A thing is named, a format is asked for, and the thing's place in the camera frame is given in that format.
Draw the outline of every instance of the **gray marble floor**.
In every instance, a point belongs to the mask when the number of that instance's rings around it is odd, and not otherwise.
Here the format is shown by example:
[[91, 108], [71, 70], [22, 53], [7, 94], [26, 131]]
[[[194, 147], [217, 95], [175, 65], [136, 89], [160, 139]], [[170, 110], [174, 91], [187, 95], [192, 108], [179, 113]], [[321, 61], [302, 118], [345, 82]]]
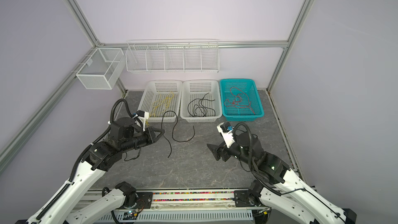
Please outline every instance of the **gray marble floor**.
[[[131, 111], [138, 108], [143, 92], [131, 91], [127, 101]], [[264, 117], [247, 122], [252, 133], [258, 135], [264, 150], [275, 154], [286, 163], [291, 164], [281, 132], [275, 120], [272, 108], [265, 91], [259, 91], [264, 108]], [[119, 117], [127, 117], [123, 107]], [[163, 123], [165, 136], [170, 140], [173, 152], [166, 139], [142, 148], [141, 155], [136, 160], [118, 161], [94, 185], [93, 188], [113, 188], [117, 183], [126, 181], [137, 189], [158, 188], [247, 188], [254, 177], [245, 172], [233, 157], [227, 162], [216, 161], [206, 144], [220, 144], [223, 139], [216, 126], [225, 122], [224, 116], [215, 122], [188, 123], [178, 118], [174, 129], [177, 140], [187, 140], [192, 137], [192, 126], [195, 126], [195, 137], [186, 143], [178, 143], [172, 139], [172, 129], [175, 123]], [[160, 128], [160, 123], [151, 123]], [[128, 157], [135, 157], [138, 151], [130, 151]]]

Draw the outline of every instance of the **robotic arm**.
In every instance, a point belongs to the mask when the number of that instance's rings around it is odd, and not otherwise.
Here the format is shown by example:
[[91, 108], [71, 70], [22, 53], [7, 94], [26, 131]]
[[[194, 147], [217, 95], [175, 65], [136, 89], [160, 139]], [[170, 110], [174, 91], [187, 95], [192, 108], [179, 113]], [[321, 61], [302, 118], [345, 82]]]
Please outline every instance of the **robotic arm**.
[[[246, 132], [236, 135], [239, 126], [244, 126]], [[257, 179], [247, 192], [242, 193], [240, 199], [235, 198], [236, 204], [239, 202], [246, 202], [251, 206], [263, 204], [303, 224], [355, 223], [357, 216], [355, 212], [339, 208], [327, 201], [303, 182], [279, 157], [265, 152], [258, 138], [251, 134], [245, 123], [239, 123], [234, 128], [229, 122], [224, 122], [217, 126], [217, 130], [224, 138], [224, 142], [219, 146], [207, 144], [216, 160], [222, 158], [226, 162], [233, 156], [248, 164], [250, 172]]]
[[[124, 102], [130, 117], [113, 121], [116, 106]], [[136, 189], [127, 182], [118, 184], [114, 190], [87, 207], [72, 212], [73, 207], [86, 191], [107, 172], [114, 163], [122, 159], [122, 153], [138, 150], [154, 144], [164, 134], [163, 129], [144, 128], [149, 113], [137, 111], [131, 114], [124, 99], [118, 100], [111, 111], [109, 127], [95, 142], [91, 143], [78, 157], [71, 176], [52, 198], [28, 220], [28, 224], [88, 224], [119, 207], [131, 209], [136, 215], [139, 204]], [[106, 140], [99, 142], [107, 133]]]
[[[125, 103], [130, 117], [114, 121], [114, 111], [120, 102]], [[154, 144], [164, 134], [163, 129], [144, 128], [143, 123], [148, 117], [149, 113], [143, 111], [131, 114], [126, 100], [118, 100], [112, 108], [109, 127], [81, 153], [65, 184], [27, 222], [17, 223], [90, 224], [119, 207], [129, 210], [128, 218], [137, 216], [139, 209], [149, 208], [150, 205], [138, 198], [134, 187], [122, 182], [107, 194], [103, 191], [101, 199], [71, 212], [86, 191], [122, 158], [122, 153]], [[245, 127], [246, 132], [237, 135], [239, 126]], [[234, 191], [233, 200], [237, 207], [265, 205], [303, 224], [355, 223], [356, 214], [352, 210], [333, 205], [303, 182], [288, 164], [265, 152], [257, 136], [245, 123], [239, 123], [234, 128], [229, 122], [224, 122], [217, 126], [217, 130], [224, 142], [218, 146], [207, 144], [216, 160], [222, 158], [226, 162], [233, 156], [246, 163], [249, 166], [247, 172], [256, 178], [247, 191]], [[107, 139], [101, 141], [107, 133]]]

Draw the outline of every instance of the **wire mesh basket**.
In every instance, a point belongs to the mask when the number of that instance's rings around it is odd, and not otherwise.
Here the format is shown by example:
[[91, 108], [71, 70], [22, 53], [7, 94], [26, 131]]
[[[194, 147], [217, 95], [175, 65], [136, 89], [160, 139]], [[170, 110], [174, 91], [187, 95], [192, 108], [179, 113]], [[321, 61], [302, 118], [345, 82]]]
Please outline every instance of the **wire mesh basket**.
[[157, 80], [148, 82], [139, 110], [149, 112], [148, 122], [174, 122], [181, 102], [181, 81]]
[[97, 48], [76, 73], [87, 89], [112, 89], [125, 67], [121, 48]]
[[218, 42], [156, 42], [127, 41], [127, 71], [149, 72], [218, 72]]
[[188, 122], [214, 122], [221, 115], [220, 87], [217, 81], [194, 80], [182, 84], [181, 118]]

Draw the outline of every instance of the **wall-mounted wire basket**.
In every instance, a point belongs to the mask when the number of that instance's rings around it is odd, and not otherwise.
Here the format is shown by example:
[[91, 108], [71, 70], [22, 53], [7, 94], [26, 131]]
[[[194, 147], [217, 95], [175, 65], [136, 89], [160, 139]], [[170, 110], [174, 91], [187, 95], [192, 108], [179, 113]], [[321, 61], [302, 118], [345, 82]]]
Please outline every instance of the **wall-mounted wire basket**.
[[76, 76], [87, 89], [112, 89], [125, 64], [121, 48], [98, 47]]
[[127, 71], [149, 72], [218, 72], [218, 42], [156, 42], [129, 40], [126, 50]]

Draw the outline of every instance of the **plastic basket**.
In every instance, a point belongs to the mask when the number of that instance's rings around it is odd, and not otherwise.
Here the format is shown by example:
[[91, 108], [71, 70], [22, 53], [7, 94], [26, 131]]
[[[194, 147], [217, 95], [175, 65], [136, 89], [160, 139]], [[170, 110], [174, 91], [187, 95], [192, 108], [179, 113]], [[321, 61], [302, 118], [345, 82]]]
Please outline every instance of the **plastic basket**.
[[[237, 90], [236, 88], [242, 90], [247, 94], [248, 98], [245, 94]], [[261, 105], [260, 96], [258, 95], [256, 84], [253, 80], [250, 79], [223, 79], [220, 81], [220, 89], [221, 89], [221, 102], [222, 102], [222, 114], [226, 117], [228, 121], [254, 121], [256, 118], [264, 116], [263, 106]], [[240, 94], [241, 102], [238, 105], [246, 106], [249, 105], [249, 101], [251, 102], [250, 106], [254, 111], [251, 111], [250, 108], [236, 108], [230, 102], [239, 101], [240, 99], [236, 98], [236, 95]]]
[[[181, 81], [150, 81], [145, 88], [138, 109], [149, 112], [150, 117], [148, 122], [162, 122], [163, 114], [170, 110], [176, 112], [178, 115], [181, 102], [181, 88]], [[176, 121], [176, 115], [173, 112], [167, 112], [164, 115], [163, 122], [174, 121]]]
[[[203, 111], [196, 105], [200, 105], [206, 108], [206, 116]], [[188, 122], [214, 122], [216, 119], [221, 117], [221, 97], [220, 97], [220, 87], [217, 81], [213, 80], [194, 80], [186, 81], [182, 84], [182, 95], [181, 95], [181, 118]]]

